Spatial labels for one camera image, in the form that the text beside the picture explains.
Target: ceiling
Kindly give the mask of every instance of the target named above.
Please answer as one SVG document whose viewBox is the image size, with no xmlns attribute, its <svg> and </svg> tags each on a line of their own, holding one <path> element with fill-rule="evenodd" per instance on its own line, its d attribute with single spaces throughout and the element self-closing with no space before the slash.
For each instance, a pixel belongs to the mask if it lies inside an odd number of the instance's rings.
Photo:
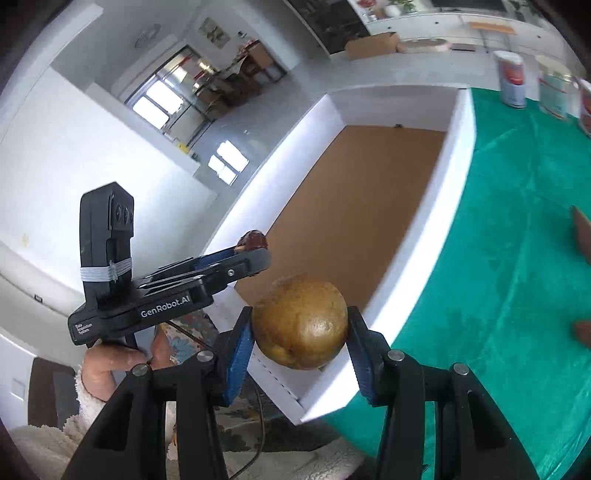
<svg viewBox="0 0 591 480">
<path fill-rule="evenodd" d="M 103 14 L 57 56 L 52 66 L 78 88 L 91 83 L 110 89 L 127 67 L 155 43 L 173 34 L 181 37 L 202 0 L 96 0 Z M 162 27 L 141 48 L 135 42 L 155 23 Z"/>
</svg>

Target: round brown fruit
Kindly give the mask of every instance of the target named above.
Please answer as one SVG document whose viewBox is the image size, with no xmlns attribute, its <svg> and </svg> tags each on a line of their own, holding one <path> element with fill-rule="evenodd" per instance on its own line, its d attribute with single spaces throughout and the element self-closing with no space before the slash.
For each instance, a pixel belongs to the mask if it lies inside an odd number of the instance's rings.
<svg viewBox="0 0 591 480">
<path fill-rule="evenodd" d="M 331 283 L 308 275 L 282 278 L 254 307 L 261 351 L 280 365 L 308 370 L 339 353 L 347 337 L 347 304 Z"/>
</svg>

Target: metal screw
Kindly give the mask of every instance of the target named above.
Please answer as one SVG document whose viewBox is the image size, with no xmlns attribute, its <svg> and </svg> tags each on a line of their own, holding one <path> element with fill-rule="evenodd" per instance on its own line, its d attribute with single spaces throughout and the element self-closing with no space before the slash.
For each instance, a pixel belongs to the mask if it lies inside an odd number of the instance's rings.
<svg viewBox="0 0 591 480">
<path fill-rule="evenodd" d="M 143 377 L 146 373 L 148 373 L 148 370 L 148 364 L 138 364 L 131 369 L 131 373 L 133 373 L 136 377 Z"/>
<path fill-rule="evenodd" d="M 458 375 L 467 375 L 470 369 L 465 364 L 453 364 L 453 371 Z"/>
<path fill-rule="evenodd" d="M 197 360 L 200 362 L 209 362 L 213 358 L 213 352 L 210 350 L 201 350 L 197 353 Z"/>
<path fill-rule="evenodd" d="M 404 352 L 402 350 L 390 350 L 388 352 L 388 358 L 390 360 L 394 360 L 395 362 L 400 362 L 402 360 L 404 360 Z"/>
</svg>

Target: green tablecloth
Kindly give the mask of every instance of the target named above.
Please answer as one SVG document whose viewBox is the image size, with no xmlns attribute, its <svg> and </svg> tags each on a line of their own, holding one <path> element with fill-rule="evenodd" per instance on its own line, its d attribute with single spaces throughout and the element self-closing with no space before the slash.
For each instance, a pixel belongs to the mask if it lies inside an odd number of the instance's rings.
<svg viewBox="0 0 591 480">
<path fill-rule="evenodd" d="M 591 140 L 574 119 L 560 122 L 536 102 L 514 110 L 498 92 L 472 94 L 478 136 L 462 200 L 393 346 L 425 365 L 468 364 L 540 477 L 558 479 L 591 436 L 591 351 L 570 329 L 591 318 L 591 267 L 577 252 L 569 211 L 591 213 Z M 357 394 L 326 418 L 375 455 L 384 413 Z"/>
</svg>

